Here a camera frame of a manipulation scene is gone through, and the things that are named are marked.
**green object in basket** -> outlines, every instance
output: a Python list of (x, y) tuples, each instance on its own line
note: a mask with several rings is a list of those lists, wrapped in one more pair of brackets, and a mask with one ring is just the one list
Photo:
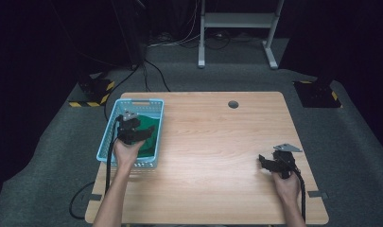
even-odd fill
[(151, 118), (144, 115), (138, 115), (138, 120), (141, 121), (141, 125), (137, 128), (138, 131), (146, 130), (151, 126), (155, 126), (150, 138), (145, 141), (145, 144), (138, 151), (138, 158), (153, 157), (155, 155), (156, 143), (159, 131), (159, 119)]

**basket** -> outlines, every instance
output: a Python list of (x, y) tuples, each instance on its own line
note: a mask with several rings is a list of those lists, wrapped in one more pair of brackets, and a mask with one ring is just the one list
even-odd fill
[[(97, 152), (96, 158), (100, 162), (107, 163), (109, 144), (111, 143), (112, 133), (114, 133), (114, 138), (117, 136), (117, 130), (112, 131), (112, 126), (114, 120), (125, 111), (137, 113), (138, 115), (143, 115), (151, 117), (154, 119), (159, 119), (159, 128), (155, 129), (158, 131), (156, 138), (155, 152), (153, 156), (149, 157), (138, 157), (134, 163), (135, 167), (141, 168), (154, 168), (158, 165), (159, 157), (159, 145), (161, 138), (162, 123), (164, 119), (164, 106), (165, 103), (162, 99), (151, 98), (151, 99), (132, 99), (132, 98), (120, 98), (117, 99), (113, 106), (113, 111), (109, 119), (108, 125), (106, 127), (105, 133), (103, 134), (102, 142), (100, 143), (99, 150)], [(112, 166), (117, 166), (117, 163), (112, 155)]]

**wooden table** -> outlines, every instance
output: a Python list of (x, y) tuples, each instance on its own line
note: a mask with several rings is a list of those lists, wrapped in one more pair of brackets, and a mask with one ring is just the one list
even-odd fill
[[(125, 93), (122, 97), (165, 101), (158, 166), (131, 173), (123, 223), (285, 223), (271, 175), (256, 160), (258, 154), (269, 158), (273, 146), (283, 143), (302, 148), (282, 94)], [(232, 100), (238, 108), (228, 106)], [(294, 153), (294, 158), (306, 191), (318, 191), (305, 154)], [(101, 164), (93, 189), (102, 199), (105, 173)], [(94, 221), (100, 203), (89, 202), (87, 222)], [(306, 222), (327, 221), (322, 198), (306, 195)]]

